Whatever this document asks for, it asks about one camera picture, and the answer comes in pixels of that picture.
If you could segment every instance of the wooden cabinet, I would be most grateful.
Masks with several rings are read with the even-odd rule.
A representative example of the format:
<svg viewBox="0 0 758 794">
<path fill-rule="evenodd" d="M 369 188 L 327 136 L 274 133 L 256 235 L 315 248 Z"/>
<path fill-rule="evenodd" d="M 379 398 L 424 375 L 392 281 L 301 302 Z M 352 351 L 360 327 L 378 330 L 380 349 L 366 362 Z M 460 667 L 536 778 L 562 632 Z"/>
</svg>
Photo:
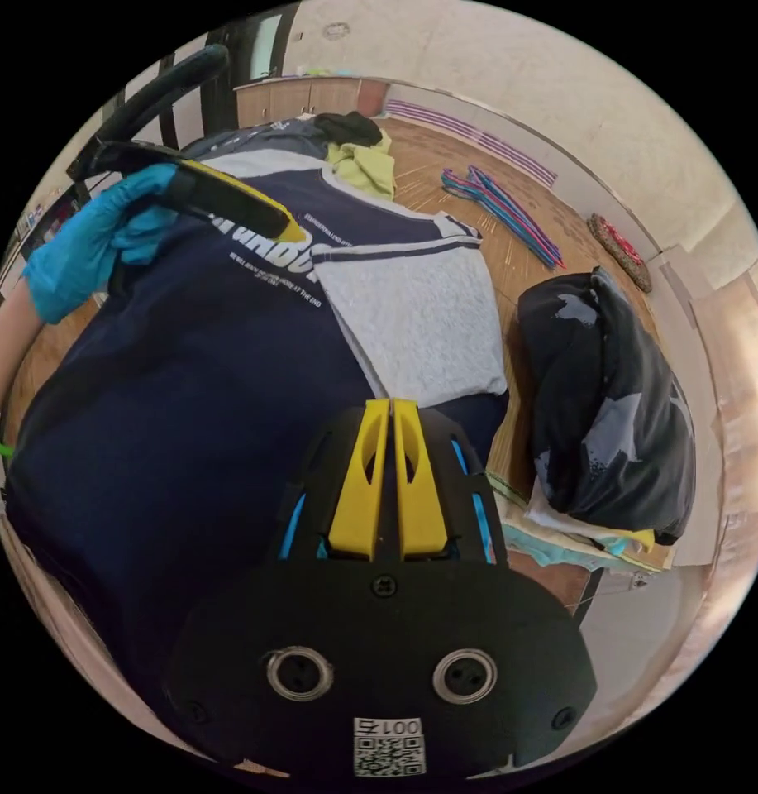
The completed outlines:
<svg viewBox="0 0 758 794">
<path fill-rule="evenodd" d="M 236 88 L 238 126 L 295 118 L 303 113 L 341 113 L 359 110 L 378 116 L 384 106 L 387 84 L 351 77 L 290 78 Z"/>
<path fill-rule="evenodd" d="M 271 87 L 254 85 L 244 88 L 236 94 L 238 103 L 238 126 L 257 127 L 271 121 L 269 117 Z"/>
<path fill-rule="evenodd" d="M 272 83 L 269 115 L 271 122 L 301 116 L 310 112 L 311 80 L 290 79 Z"/>
<path fill-rule="evenodd" d="M 361 80 L 356 109 L 367 118 L 378 116 L 384 110 L 388 90 L 389 86 L 380 80 Z"/>
<path fill-rule="evenodd" d="M 360 81 L 352 78 L 313 80 L 310 87 L 310 109 L 315 113 L 350 113 L 356 110 Z"/>
</svg>

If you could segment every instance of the hand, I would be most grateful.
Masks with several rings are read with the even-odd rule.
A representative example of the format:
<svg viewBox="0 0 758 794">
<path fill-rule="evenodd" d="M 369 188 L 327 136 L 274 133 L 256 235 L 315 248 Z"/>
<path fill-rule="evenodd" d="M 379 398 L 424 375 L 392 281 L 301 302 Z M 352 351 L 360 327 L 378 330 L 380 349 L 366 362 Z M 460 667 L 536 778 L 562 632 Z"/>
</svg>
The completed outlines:
<svg viewBox="0 0 758 794">
<path fill-rule="evenodd" d="M 137 199 L 161 195 L 176 171 L 151 165 L 117 182 L 29 257 L 23 275 L 41 319 L 58 323 L 81 306 L 108 281 L 118 254 L 129 265 L 152 262 L 177 213 L 153 207 L 127 220 L 127 210 Z"/>
</svg>

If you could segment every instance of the doorway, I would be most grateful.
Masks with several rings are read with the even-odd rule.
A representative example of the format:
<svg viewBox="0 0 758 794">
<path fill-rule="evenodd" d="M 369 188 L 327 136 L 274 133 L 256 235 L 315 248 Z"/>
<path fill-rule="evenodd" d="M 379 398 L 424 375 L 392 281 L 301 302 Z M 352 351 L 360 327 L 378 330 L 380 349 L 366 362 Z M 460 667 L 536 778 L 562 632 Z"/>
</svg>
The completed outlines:
<svg viewBox="0 0 758 794">
<path fill-rule="evenodd" d="M 282 76 L 290 29 L 299 3 L 235 19 L 211 31 L 206 44 L 230 51 L 230 68 L 200 88 L 205 137 L 238 128 L 235 88 Z"/>
</svg>

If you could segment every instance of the yellow-green cloth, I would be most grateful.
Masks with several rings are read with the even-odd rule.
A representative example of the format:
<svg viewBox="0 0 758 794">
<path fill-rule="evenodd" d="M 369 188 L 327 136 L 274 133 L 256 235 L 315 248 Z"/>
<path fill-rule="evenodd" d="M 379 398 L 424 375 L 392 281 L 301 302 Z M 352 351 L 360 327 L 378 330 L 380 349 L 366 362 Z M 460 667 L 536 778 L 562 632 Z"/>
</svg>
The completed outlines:
<svg viewBox="0 0 758 794">
<path fill-rule="evenodd" d="M 337 176 L 371 196 L 393 200 L 395 196 L 395 159 L 388 154 L 392 139 L 382 130 L 375 146 L 355 143 L 329 144 L 327 163 Z"/>
</svg>

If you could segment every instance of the round mat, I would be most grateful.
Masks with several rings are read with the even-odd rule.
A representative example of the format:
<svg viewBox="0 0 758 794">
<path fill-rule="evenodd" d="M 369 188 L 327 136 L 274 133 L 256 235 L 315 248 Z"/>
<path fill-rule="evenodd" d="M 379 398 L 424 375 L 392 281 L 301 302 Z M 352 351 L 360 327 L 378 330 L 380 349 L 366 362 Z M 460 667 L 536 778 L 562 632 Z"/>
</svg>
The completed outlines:
<svg viewBox="0 0 758 794">
<path fill-rule="evenodd" d="M 591 234 L 605 251 L 624 269 L 641 292 L 651 292 L 651 276 L 640 254 L 601 215 L 594 213 L 588 220 Z"/>
</svg>

